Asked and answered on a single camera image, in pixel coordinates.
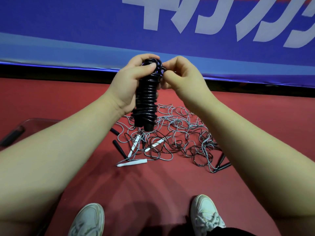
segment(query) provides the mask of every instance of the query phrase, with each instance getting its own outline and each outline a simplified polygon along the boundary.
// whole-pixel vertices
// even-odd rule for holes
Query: banner
[[[119,69],[187,57],[205,78],[315,87],[315,0],[0,0],[0,60]]]

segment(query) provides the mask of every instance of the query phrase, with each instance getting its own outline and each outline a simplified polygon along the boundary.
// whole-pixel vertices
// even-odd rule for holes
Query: black pants
[[[207,236],[221,236],[221,235],[239,235],[239,236],[255,236],[247,231],[238,228],[221,228],[216,227],[211,232],[207,233]]]

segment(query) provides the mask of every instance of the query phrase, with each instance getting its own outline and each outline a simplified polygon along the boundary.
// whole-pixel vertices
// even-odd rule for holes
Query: tangled cord
[[[148,160],[164,160],[170,161],[174,157],[174,153],[181,152],[184,157],[192,158],[195,165],[199,167],[208,166],[211,173],[215,173],[220,169],[220,164],[225,155],[222,153],[219,163],[216,166],[212,165],[213,155],[212,150],[222,151],[218,144],[214,141],[212,135],[208,131],[204,123],[195,114],[187,111],[184,107],[174,107],[169,105],[157,105],[157,111],[163,114],[157,117],[155,129],[151,132],[145,132],[144,129],[136,127],[132,116],[124,116],[127,119],[129,126],[122,122],[116,122],[122,127],[122,131],[117,136],[120,143],[128,143],[130,149],[134,145],[132,154],[126,160],[137,160],[136,155],[144,153]],[[193,117],[197,117],[195,122],[191,122]],[[162,130],[168,130],[167,134],[163,134]],[[199,144],[194,140],[190,140],[191,135],[198,135]],[[161,153],[170,154],[168,159],[162,158]],[[206,163],[197,163],[196,157],[201,156],[206,159]],[[230,166],[230,163],[225,164],[224,168]]]

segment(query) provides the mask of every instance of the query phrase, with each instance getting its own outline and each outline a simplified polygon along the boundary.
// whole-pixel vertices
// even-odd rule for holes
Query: hand
[[[162,89],[174,89],[191,112],[197,114],[204,101],[216,99],[199,70],[185,57],[177,56],[163,63],[163,67],[167,71],[161,82]]]
[[[145,59],[160,59],[154,54],[142,54],[133,57],[114,77],[105,95],[122,111],[122,115],[130,113],[136,106],[136,88],[139,79],[150,75],[156,64],[142,66]]]

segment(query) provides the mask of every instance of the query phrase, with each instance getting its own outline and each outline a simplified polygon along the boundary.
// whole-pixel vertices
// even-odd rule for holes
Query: sneaker
[[[84,206],[70,227],[68,236],[101,236],[104,230],[104,210],[100,204]]]
[[[194,198],[191,204],[190,217],[195,236],[206,236],[207,232],[215,227],[225,228],[225,223],[219,216],[215,204],[204,194]]]

